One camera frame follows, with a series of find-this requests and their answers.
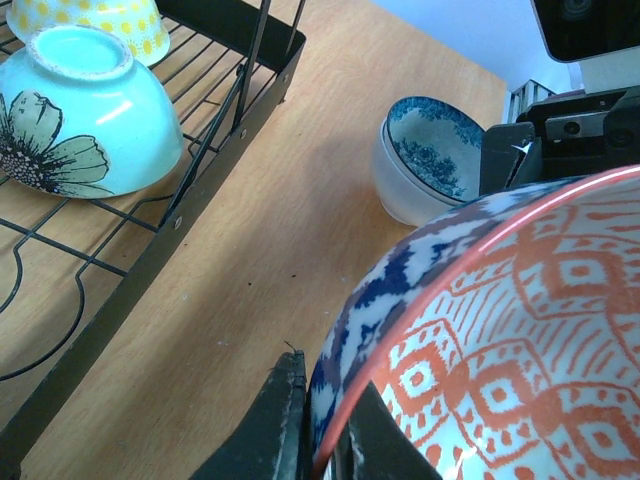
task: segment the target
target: white bowl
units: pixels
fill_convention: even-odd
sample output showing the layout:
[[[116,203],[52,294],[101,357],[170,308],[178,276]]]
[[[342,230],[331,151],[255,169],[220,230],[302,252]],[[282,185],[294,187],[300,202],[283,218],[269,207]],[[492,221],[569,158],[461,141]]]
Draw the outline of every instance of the white bowl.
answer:
[[[371,167],[382,206],[406,225],[421,227],[462,203],[430,188],[411,173],[391,144],[386,119],[376,137]]]

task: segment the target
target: yellow patterned bowl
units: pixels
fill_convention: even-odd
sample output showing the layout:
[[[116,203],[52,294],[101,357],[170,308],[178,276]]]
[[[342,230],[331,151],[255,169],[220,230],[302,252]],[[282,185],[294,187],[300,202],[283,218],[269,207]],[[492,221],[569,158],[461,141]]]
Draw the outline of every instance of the yellow patterned bowl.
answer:
[[[169,32],[154,0],[13,0],[7,24],[20,40],[63,24],[91,25],[114,34],[146,66],[169,51]]]

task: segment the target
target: blue floral pattern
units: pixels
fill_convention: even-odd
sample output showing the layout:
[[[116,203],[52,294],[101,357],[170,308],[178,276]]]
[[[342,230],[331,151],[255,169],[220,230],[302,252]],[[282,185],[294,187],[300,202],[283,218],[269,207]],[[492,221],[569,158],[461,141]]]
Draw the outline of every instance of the blue floral pattern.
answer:
[[[405,164],[418,178],[450,197],[462,197],[466,188],[458,185],[458,166],[451,157],[443,157],[432,145],[420,145],[402,139],[393,146]]]
[[[425,185],[457,201],[478,194],[484,130],[467,115],[433,98],[408,97],[393,105],[387,126],[398,157]]]
[[[455,107],[429,97],[407,97],[396,102],[389,111],[388,120],[399,121],[412,110],[418,110],[424,119],[451,120],[456,124],[456,133],[465,145],[482,146],[484,130],[467,115]]]

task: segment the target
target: black wire rack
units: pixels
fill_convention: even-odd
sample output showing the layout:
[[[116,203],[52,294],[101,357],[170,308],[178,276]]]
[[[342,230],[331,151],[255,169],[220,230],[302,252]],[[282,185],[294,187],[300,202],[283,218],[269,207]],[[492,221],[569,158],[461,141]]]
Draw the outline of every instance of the black wire rack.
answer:
[[[3,6],[6,7],[10,3],[11,3],[10,0],[4,0],[0,2],[0,7],[3,7]],[[199,36],[197,32],[187,29],[186,27],[184,27],[179,23],[168,21],[166,17],[163,18],[163,21],[166,23],[169,23],[169,25],[167,26],[169,27],[168,30],[170,35],[175,36],[177,32],[183,33],[184,30],[188,30],[188,33],[184,32],[184,33],[187,33],[184,36],[184,38],[181,39],[181,41],[179,41],[177,45],[175,45],[171,49],[169,54],[162,60],[162,62],[159,65],[157,65],[156,67],[153,67],[154,70],[158,70],[158,67],[162,65],[166,65],[172,59],[176,57],[180,57],[181,53],[185,49],[185,46],[189,45],[190,42],[193,42],[194,39],[197,36]],[[6,20],[3,20],[0,23],[0,25],[1,26],[6,25]],[[171,73],[162,79],[162,84],[165,85],[166,87],[172,80],[174,80],[180,74],[182,74],[190,65],[196,62],[201,56],[205,55],[205,52],[207,52],[214,43],[215,42],[213,40],[208,39],[202,47],[198,48],[197,51],[190,53],[189,55],[186,55],[185,61],[180,62],[181,64],[177,68],[172,69]],[[22,46],[23,45],[19,40],[17,40],[15,37],[10,37],[6,40],[3,40],[0,43],[0,51],[6,55],[10,55],[13,52],[15,52],[17,49],[21,48]],[[223,60],[225,60],[229,56],[232,56],[233,53],[234,52],[232,52],[229,48],[226,48],[217,57],[212,58],[211,63],[203,71],[201,71],[196,77],[190,79],[189,82],[184,87],[182,87],[179,91],[171,95],[172,102],[174,104],[178,104],[180,100],[182,100],[185,97],[185,95],[187,95],[190,91],[192,91],[192,89],[196,87],[196,85],[200,84],[200,82],[202,82],[202,80],[208,74],[210,74],[214,69],[216,69],[216,67],[218,67],[223,62]],[[211,101],[209,100],[209,98],[214,93],[216,93],[216,90],[218,88],[224,88],[224,84],[228,83],[228,80],[230,77],[232,76],[236,77],[236,83],[239,83],[239,79],[241,78],[240,74],[242,72],[242,68],[246,65],[247,59],[246,57],[240,57],[239,55],[236,55],[236,57],[238,58],[233,59],[232,62],[227,62],[227,63],[231,63],[231,66],[230,67],[227,66],[224,69],[224,71],[221,73],[221,75],[219,75],[219,78],[217,79],[217,81],[213,85],[209,86],[209,88],[207,88],[206,91],[204,92],[204,95],[200,95],[197,101],[195,101],[192,105],[190,105],[189,108],[186,110],[186,112],[181,116],[180,123],[183,126],[183,128],[184,128],[184,125],[191,119],[191,117],[196,112],[198,112],[198,110],[204,104],[209,104],[212,107],[217,107],[217,109],[223,110],[222,107],[224,107],[224,105]],[[256,65],[252,73],[256,75],[260,70],[260,68],[264,69],[264,67],[262,67],[261,65]],[[257,94],[248,103],[246,107],[247,110],[251,108],[253,103],[260,97],[260,94],[269,86],[269,84],[273,81],[275,75],[276,75],[275,72],[269,74],[266,81],[263,82],[262,85],[260,86]],[[223,115],[220,115],[219,118],[224,118],[224,114],[228,113],[228,108],[226,108],[225,110],[227,111],[223,112]],[[20,225],[19,223],[11,222],[4,218],[0,218],[0,226],[9,228],[23,235],[23,237],[12,248],[12,253],[15,258],[16,267],[17,267],[16,278],[15,278],[14,286],[11,289],[11,292],[0,305],[0,314],[2,314],[9,307],[9,305],[15,299],[18,293],[18,290],[20,289],[22,279],[24,276],[23,261],[21,258],[20,250],[27,243],[27,241],[36,240],[36,241],[42,242],[46,245],[56,248],[66,254],[73,255],[74,257],[84,261],[84,263],[80,266],[80,268],[78,268],[78,270],[75,273],[75,283],[78,288],[79,301],[78,301],[77,313],[75,315],[75,318],[72,320],[71,325],[69,326],[69,329],[65,332],[62,338],[53,347],[51,347],[51,349],[49,349],[49,351],[41,355],[39,358],[31,361],[27,365],[14,369],[11,372],[0,372],[0,382],[10,380],[30,370],[33,370],[35,367],[41,365],[46,360],[51,358],[64,345],[67,344],[69,339],[72,337],[72,335],[78,328],[80,324],[80,320],[84,313],[85,286],[83,284],[82,274],[86,272],[89,265],[95,265],[108,272],[118,275],[121,278],[124,278],[127,275],[128,273],[127,270],[118,268],[113,264],[110,264],[108,262],[98,259],[97,257],[105,249],[105,247],[107,247],[107,245],[110,242],[114,241],[114,238],[116,237],[116,235],[122,230],[122,228],[127,224],[127,222],[134,223],[137,226],[147,230],[148,232],[157,233],[159,231],[162,224],[166,221],[166,218],[171,214],[171,212],[175,209],[175,206],[177,205],[177,203],[179,203],[179,201],[181,200],[186,188],[191,186],[193,184],[193,181],[197,178],[197,171],[199,170],[199,167],[206,166],[206,165],[203,165],[202,162],[212,161],[213,158],[215,157],[215,154],[218,153],[220,147],[222,146],[222,144],[224,144],[224,141],[227,139],[227,137],[231,133],[231,130],[227,130],[222,136],[221,140],[217,142],[217,144],[211,145],[209,144],[209,142],[207,142],[207,144],[205,145],[205,143],[203,142],[203,137],[206,134],[206,131],[208,129],[207,127],[209,127],[209,125],[205,125],[203,128],[201,128],[200,131],[195,136],[191,135],[190,133],[187,133],[186,129],[183,132],[183,136],[187,141],[186,151],[189,157],[188,158],[189,167],[187,171],[189,173],[183,176],[182,180],[180,181],[174,193],[168,194],[168,195],[143,198],[141,200],[138,200],[132,208],[126,211],[115,208],[105,201],[100,201],[100,200],[88,201],[95,207],[103,209],[120,218],[120,221],[118,222],[118,224],[108,233],[107,237],[93,251],[83,252],[39,233],[39,230],[48,222],[50,222],[52,219],[54,219],[55,215],[58,212],[60,212],[62,208],[65,207],[70,202],[70,199],[68,198],[62,199],[59,202],[57,202],[52,208],[50,208],[42,216],[42,218],[35,225],[32,225],[32,226]],[[7,176],[0,177],[0,187],[4,186],[4,184],[9,183],[10,181],[11,180]],[[141,209],[142,206],[144,206],[145,204],[156,203],[156,202],[163,203],[165,205],[164,213],[160,219],[153,221],[152,223],[149,223],[136,216],[136,214],[138,213],[138,211]]]
[[[4,20],[10,3],[0,0],[0,62],[23,46]],[[40,346],[32,358],[16,355],[18,360],[9,362],[13,364],[8,368],[0,361],[0,413],[2,397],[11,397],[12,389],[18,388],[15,382],[31,376],[27,383],[33,385],[22,392],[24,398],[18,395],[15,414],[6,425],[0,415],[0,480],[17,478],[19,464],[37,437],[106,347],[274,108],[284,100],[305,42],[297,30],[304,0],[297,5],[291,24],[269,16],[270,3],[262,0],[258,9],[240,0],[205,4],[197,0],[157,1],[171,36],[171,49],[152,70],[170,94],[185,139],[185,153],[178,167],[159,185],[126,198],[81,201],[32,191],[0,170],[3,276],[7,276],[6,259],[11,257],[15,263],[11,272],[15,272],[15,278],[9,280],[11,284],[5,280],[8,294],[0,298],[0,325],[11,321],[10,317],[3,318],[5,315],[20,308],[16,303],[25,279],[41,274],[25,267],[29,261],[26,250],[34,242],[55,251],[58,257],[73,260],[74,269],[68,274],[77,290],[71,318],[56,319],[58,324],[68,325],[63,333],[48,338],[46,348]],[[25,218],[4,215],[9,202],[35,206],[34,211]],[[99,241],[80,248],[75,244],[78,242],[63,241],[52,234],[48,227],[66,221],[72,211],[84,212],[83,223],[86,217],[109,217],[107,228],[96,227],[100,230]],[[136,229],[135,235],[123,235],[132,228]],[[9,244],[2,244],[4,238]],[[105,255],[109,250],[130,247],[121,244],[131,238],[135,238],[136,248],[126,261]],[[113,279],[107,282],[106,292],[102,288],[103,304],[88,312],[87,298],[95,275],[87,272],[96,269]],[[26,301],[37,295],[30,291]],[[10,343],[10,338],[0,336],[0,348]]]

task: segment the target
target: ceramic bowl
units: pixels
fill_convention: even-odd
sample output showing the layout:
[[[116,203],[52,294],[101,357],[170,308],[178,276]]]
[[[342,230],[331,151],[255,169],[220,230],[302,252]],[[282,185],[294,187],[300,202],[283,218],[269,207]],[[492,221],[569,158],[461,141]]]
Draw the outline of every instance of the ceramic bowl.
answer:
[[[396,102],[373,156],[374,180],[387,212],[422,226],[434,213],[477,197],[483,135],[480,125],[440,100]]]
[[[153,65],[169,51],[170,39],[154,0],[13,0],[7,24],[22,42],[54,25],[88,25],[120,38],[134,57]]]
[[[502,192],[389,252],[312,376],[316,478],[371,380],[443,478],[640,478],[639,187]]]
[[[406,167],[389,139],[386,120],[376,138],[371,170],[380,203],[400,223],[420,227],[459,204],[429,188]]]
[[[27,186],[123,195],[164,177],[182,150],[162,85],[103,30],[41,30],[0,65],[0,167]]]

